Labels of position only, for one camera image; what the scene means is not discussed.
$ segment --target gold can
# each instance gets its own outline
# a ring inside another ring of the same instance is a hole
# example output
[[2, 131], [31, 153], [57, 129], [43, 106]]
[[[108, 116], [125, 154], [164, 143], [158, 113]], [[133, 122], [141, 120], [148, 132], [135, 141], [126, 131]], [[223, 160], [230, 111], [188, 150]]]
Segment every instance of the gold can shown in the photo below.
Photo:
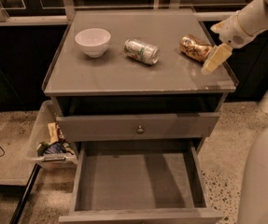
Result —
[[204, 63], [212, 49], [212, 46], [199, 38], [188, 34], [182, 37], [179, 48], [192, 59], [200, 63]]

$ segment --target plastic container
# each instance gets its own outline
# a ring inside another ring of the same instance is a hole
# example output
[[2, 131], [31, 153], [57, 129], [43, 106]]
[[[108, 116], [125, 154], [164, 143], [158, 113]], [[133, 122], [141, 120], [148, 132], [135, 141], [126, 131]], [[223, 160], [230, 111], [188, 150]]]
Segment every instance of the plastic container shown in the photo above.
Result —
[[76, 145], [71, 143], [71, 147], [75, 150], [75, 155], [70, 153], [47, 154], [43, 157], [37, 156], [37, 147], [41, 142], [49, 141], [48, 123], [56, 121], [54, 106], [51, 101], [45, 101], [40, 107], [33, 130], [28, 142], [27, 158], [40, 165], [45, 169], [63, 168], [74, 164], [78, 164], [78, 153]]

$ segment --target gray tabletop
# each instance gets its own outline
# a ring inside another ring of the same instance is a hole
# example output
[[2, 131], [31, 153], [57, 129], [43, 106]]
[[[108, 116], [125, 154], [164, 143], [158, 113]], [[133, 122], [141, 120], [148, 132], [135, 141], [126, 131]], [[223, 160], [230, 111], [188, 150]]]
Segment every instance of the gray tabletop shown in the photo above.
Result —
[[[111, 45], [100, 58], [90, 58], [77, 47], [75, 36], [87, 28], [111, 33]], [[179, 49], [181, 38], [192, 34], [208, 39], [190, 9], [78, 11], [48, 80], [49, 96], [172, 94], [234, 91], [226, 69], [220, 66], [203, 76], [202, 65]], [[153, 65], [124, 53], [128, 38], [139, 38], [160, 49]]]

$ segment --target white bowl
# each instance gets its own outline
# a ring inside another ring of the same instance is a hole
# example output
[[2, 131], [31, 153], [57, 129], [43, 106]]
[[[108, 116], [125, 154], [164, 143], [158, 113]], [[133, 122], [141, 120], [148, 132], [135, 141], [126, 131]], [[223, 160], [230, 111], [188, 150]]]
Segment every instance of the white bowl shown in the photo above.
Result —
[[111, 34], [100, 28], [91, 28], [79, 32], [76, 42], [80, 49], [93, 58], [102, 56], [108, 49]]

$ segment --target silver can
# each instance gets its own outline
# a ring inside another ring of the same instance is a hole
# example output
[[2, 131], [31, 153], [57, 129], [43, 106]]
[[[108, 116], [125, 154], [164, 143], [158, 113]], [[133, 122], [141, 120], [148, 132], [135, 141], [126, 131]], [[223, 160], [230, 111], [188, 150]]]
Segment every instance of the silver can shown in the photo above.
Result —
[[159, 60], [160, 50], [158, 47], [138, 39], [128, 39], [124, 44], [124, 52], [142, 63], [150, 65]]

